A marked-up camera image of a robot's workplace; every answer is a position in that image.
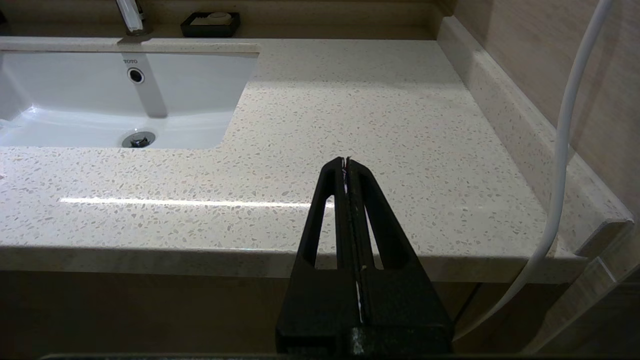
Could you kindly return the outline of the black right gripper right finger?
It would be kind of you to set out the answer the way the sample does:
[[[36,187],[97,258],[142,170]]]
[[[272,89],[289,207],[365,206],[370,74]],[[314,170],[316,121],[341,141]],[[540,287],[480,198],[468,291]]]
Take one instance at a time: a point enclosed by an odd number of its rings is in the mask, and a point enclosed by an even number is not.
[[[453,323],[372,172],[347,160],[360,324],[351,354],[450,354]]]

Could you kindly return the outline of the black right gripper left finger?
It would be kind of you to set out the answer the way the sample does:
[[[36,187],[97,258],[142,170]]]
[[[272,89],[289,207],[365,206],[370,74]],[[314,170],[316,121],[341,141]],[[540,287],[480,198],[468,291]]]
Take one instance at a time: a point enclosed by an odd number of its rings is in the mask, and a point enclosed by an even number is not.
[[[361,323],[345,165],[345,159],[337,157],[320,171],[276,323],[278,353],[345,354],[350,330]],[[329,197],[334,198],[336,268],[318,269]]]

